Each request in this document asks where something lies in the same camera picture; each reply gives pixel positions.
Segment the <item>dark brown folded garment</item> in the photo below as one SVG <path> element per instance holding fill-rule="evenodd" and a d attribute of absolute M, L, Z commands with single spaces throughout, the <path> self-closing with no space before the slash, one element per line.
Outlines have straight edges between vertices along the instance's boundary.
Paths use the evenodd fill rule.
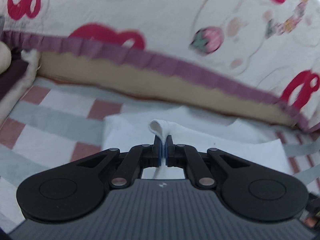
<path fill-rule="evenodd" d="M 12 89 L 12 87 L 23 77 L 29 63 L 22 59 L 21 50 L 13 48 L 11 50 L 11 63 L 6 71 L 1 74 L 0 83 L 0 99 L 2 100 L 5 95 Z"/>

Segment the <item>cream folded garment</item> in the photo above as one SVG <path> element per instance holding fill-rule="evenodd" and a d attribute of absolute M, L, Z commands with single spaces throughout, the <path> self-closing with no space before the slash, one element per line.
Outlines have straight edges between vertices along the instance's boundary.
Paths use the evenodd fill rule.
<path fill-rule="evenodd" d="M 22 59 L 29 63 L 23 77 L 12 87 L 1 100 L 1 122 L 4 122 L 18 100 L 26 93 L 33 84 L 39 68 L 40 53 L 34 49 L 21 50 Z M 1 74 L 4 73 L 11 63 L 11 49 L 1 42 Z"/>

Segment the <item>beige sofa frame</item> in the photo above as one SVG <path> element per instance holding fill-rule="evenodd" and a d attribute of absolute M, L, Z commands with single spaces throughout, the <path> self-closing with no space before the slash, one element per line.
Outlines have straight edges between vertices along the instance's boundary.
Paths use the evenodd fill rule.
<path fill-rule="evenodd" d="M 217 113 L 245 117 L 269 124 L 295 126 L 280 106 L 242 99 L 219 88 L 195 85 L 180 77 L 142 70 L 110 60 L 91 60 L 70 53 L 42 52 L 40 75 L 64 84 L 94 85 L 135 96 L 200 107 Z"/>

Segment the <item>bear print sofa cover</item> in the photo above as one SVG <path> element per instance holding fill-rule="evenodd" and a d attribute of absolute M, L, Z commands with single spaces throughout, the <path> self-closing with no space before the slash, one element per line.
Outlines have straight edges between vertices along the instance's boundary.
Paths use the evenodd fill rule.
<path fill-rule="evenodd" d="M 319 129 L 319 0 L 1 0 L 10 46 L 129 64 Z"/>

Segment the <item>white fleece garment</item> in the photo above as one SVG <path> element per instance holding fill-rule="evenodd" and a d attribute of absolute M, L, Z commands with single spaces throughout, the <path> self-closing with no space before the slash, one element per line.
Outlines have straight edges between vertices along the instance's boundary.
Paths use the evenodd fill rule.
<path fill-rule="evenodd" d="M 175 144 L 190 145 L 199 152 L 218 148 L 276 171 L 292 174 L 279 139 L 242 119 L 218 118 L 193 112 L 187 107 L 107 116 L 104 118 L 102 148 L 118 148 L 126 152 L 135 145 L 152 143 L 155 136 L 165 141 L 169 135 Z"/>

